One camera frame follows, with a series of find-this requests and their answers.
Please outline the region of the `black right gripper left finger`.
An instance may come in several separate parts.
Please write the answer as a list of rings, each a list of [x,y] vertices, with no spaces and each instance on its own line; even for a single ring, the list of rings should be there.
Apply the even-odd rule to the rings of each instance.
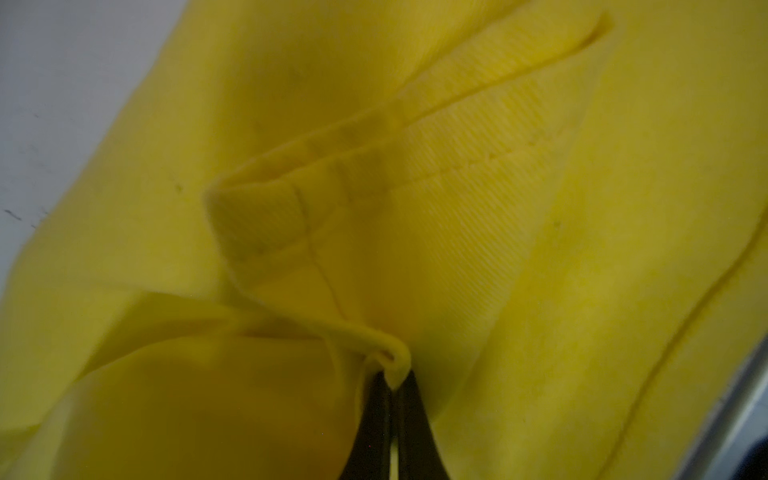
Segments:
[[[388,480],[391,469],[392,390],[377,373],[340,480]]]

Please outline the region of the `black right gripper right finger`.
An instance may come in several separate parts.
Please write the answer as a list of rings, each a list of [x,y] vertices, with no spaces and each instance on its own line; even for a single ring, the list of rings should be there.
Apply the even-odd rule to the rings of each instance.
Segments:
[[[449,480],[413,371],[395,392],[395,433],[399,479]]]

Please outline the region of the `yellow trousers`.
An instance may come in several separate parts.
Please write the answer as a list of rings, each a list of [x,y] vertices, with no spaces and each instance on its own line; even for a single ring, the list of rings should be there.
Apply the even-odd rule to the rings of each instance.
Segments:
[[[5,479],[667,479],[767,331],[763,1],[192,1],[1,301]]]

